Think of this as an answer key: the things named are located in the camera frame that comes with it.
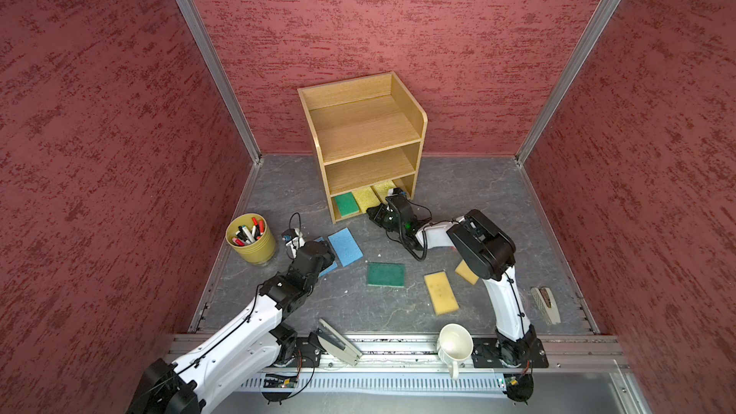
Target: wall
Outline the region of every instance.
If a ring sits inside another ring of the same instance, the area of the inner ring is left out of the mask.
[[[124,412],[194,314],[244,146],[174,0],[0,0],[3,412]]]
[[[514,155],[599,0],[194,0],[264,152],[310,152],[296,88],[395,70],[425,152]]]
[[[736,0],[623,0],[526,168],[655,412],[736,406]]]

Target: yellow sponge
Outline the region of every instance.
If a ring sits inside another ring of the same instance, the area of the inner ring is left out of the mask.
[[[429,297],[434,305],[434,314],[442,315],[443,313],[455,312],[459,309],[458,302],[455,300],[453,289],[450,288],[450,282],[447,280],[445,272],[430,273],[424,275],[424,282],[427,283]]]
[[[389,195],[389,190],[396,187],[396,184],[394,184],[393,181],[384,181],[379,182],[378,184],[373,184],[373,192],[375,192],[375,195],[378,196],[378,198],[381,198],[381,202],[383,204],[386,203],[386,196]]]
[[[455,268],[455,273],[463,277],[470,284],[475,284],[475,282],[478,281],[478,276],[470,270],[470,267],[467,266],[465,261],[461,261],[460,264],[458,264],[457,268]]]
[[[362,189],[353,190],[353,198],[358,202],[358,206],[361,207],[361,213],[366,212],[368,208],[377,207],[381,204],[378,197],[373,193],[373,189],[370,187],[363,187]]]

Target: wooden shelf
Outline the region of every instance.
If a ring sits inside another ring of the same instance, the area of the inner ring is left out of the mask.
[[[330,197],[351,190],[414,174],[414,166],[401,148],[372,153],[325,166]]]
[[[394,72],[299,88],[333,223],[335,196],[389,179],[414,197],[427,114]]]
[[[311,116],[325,165],[422,140],[391,95],[320,108]]]

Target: mug handle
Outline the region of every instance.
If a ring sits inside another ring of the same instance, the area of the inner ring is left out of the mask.
[[[453,360],[452,365],[448,365],[448,368],[450,369],[450,377],[452,380],[457,380],[460,378],[460,368],[458,368],[458,362]]]

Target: shelf board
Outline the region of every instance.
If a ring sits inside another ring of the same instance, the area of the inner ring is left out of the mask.
[[[318,108],[309,114],[325,165],[421,140],[391,95]]]
[[[340,161],[325,167],[330,197],[389,179],[402,178],[414,174],[414,171],[411,162],[400,148]]]

